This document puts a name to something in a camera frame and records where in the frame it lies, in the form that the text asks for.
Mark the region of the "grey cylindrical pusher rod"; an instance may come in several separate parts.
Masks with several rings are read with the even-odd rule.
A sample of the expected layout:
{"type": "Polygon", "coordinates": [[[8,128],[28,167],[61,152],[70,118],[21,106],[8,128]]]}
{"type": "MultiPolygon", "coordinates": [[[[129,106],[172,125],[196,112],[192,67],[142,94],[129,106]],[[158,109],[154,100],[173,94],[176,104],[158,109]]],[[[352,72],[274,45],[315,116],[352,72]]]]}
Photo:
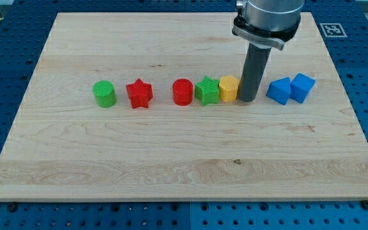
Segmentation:
{"type": "Polygon", "coordinates": [[[271,48],[262,49],[249,43],[238,88],[238,98],[242,102],[255,100],[270,51],[271,48]]]}

